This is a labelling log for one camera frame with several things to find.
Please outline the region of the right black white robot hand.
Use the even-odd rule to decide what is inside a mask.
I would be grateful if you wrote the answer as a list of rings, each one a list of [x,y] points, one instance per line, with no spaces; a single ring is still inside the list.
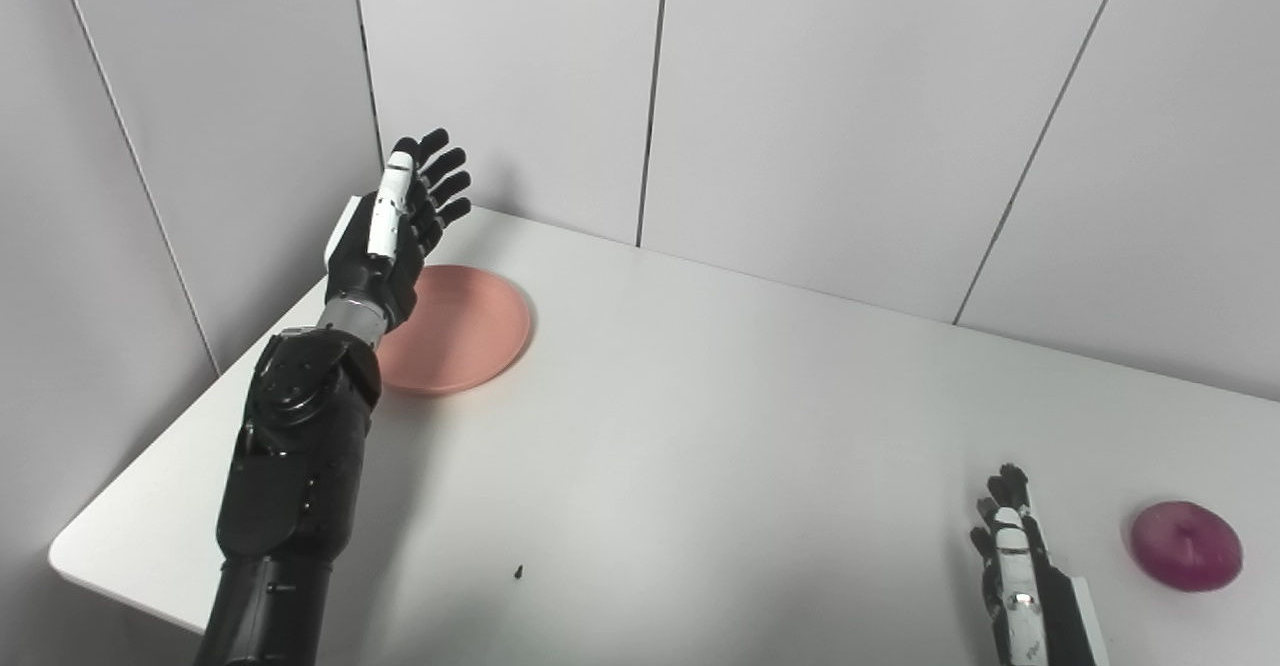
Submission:
[[[982,560],[980,593],[1000,665],[1107,665],[1088,584],[1051,562],[1029,479],[1004,464],[975,503],[969,538]]]

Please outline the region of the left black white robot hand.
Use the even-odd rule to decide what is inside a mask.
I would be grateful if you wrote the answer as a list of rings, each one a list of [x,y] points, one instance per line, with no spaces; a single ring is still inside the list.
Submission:
[[[325,302],[358,304],[393,332],[417,304],[415,284],[445,231],[470,214],[467,154],[436,128],[399,138],[374,191],[349,199],[325,248]]]

